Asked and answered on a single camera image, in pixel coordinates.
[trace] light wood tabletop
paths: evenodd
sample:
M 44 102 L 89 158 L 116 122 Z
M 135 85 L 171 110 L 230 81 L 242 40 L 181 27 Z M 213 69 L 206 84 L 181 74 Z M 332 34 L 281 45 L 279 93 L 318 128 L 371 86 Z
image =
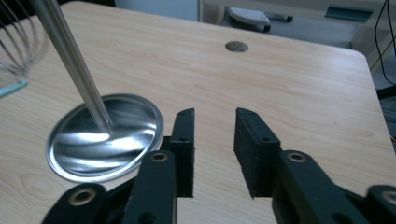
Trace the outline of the light wood tabletop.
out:
M 339 186 L 364 195 L 371 185 L 396 185 L 395 153 L 357 51 L 80 2 L 62 9 L 102 95 L 149 99 L 165 135 L 178 111 L 195 108 L 194 198 L 178 199 L 178 223 L 276 223 L 271 199 L 250 198 L 233 153 L 237 107 L 257 112 L 282 148 L 311 155 Z M 248 50 L 228 51 L 235 40 Z M 82 103 L 51 44 L 28 82 L 0 99 L 4 223 L 41 222 L 76 185 L 45 157 L 55 124 Z

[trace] silver rod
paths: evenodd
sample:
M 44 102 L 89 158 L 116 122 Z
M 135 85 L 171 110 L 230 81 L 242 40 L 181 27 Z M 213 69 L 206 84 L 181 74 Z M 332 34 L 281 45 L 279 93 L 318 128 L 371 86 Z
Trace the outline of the silver rod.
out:
M 56 0 L 30 0 L 53 46 L 58 51 L 82 100 L 98 126 L 110 125 L 105 104 L 92 80 L 87 64 L 78 49 Z

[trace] wire whisk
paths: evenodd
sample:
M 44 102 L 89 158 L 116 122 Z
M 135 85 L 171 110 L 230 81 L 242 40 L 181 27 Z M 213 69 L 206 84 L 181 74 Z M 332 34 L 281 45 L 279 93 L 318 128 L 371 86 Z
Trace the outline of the wire whisk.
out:
M 12 8 L 0 0 L 0 97 L 26 84 L 29 68 L 47 49 L 48 38 L 38 38 L 35 24 L 20 0 L 13 1 Z M 14 10 L 22 12 L 22 22 Z

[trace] black cable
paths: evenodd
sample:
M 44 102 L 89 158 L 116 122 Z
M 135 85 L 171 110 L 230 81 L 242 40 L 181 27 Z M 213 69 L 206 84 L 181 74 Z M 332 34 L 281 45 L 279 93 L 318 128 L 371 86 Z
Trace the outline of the black cable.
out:
M 387 80 L 388 83 L 390 83 L 390 84 L 392 84 L 392 85 L 396 85 L 395 83 L 393 83 L 392 81 L 390 81 L 390 80 L 388 79 L 388 77 L 387 77 L 387 75 L 386 75 L 386 73 L 385 73 L 384 61 L 382 60 L 382 54 L 381 54 L 381 50 L 379 49 L 379 46 L 378 46 L 378 38 L 377 38 L 377 36 L 376 36 L 376 32 L 377 32 L 377 30 L 378 30 L 379 19 L 381 18 L 382 13 L 384 12 L 385 6 L 386 6 L 387 4 L 388 4 L 388 19 L 389 19 L 389 24 L 390 24 L 390 30 L 391 30 L 391 32 L 392 32 L 393 47 L 395 46 L 395 45 L 394 45 L 394 39 L 393 39 L 393 38 L 394 38 L 394 36 L 393 36 L 393 28 L 392 28 L 392 26 L 391 26 L 391 20 L 390 20 L 390 15 L 389 15 L 389 0 L 385 0 L 384 5 L 383 5 L 382 8 L 381 8 L 381 12 L 379 13 L 378 18 L 377 18 L 377 20 L 376 20 L 375 31 L 374 31 L 374 35 L 375 35 L 375 46 L 376 46 L 376 50 L 378 51 L 378 54 L 379 54 L 379 60 L 381 61 L 382 74 L 384 75 L 384 78 Z

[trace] stand base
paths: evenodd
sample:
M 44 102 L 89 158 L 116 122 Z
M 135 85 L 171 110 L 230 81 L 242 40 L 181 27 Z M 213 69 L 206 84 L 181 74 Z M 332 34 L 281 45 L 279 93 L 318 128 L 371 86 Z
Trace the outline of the stand base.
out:
M 163 138 L 160 110 L 130 94 L 103 97 L 111 126 L 97 126 L 85 105 L 69 112 L 52 131 L 46 156 L 59 176 L 76 182 L 100 182 L 137 168 Z

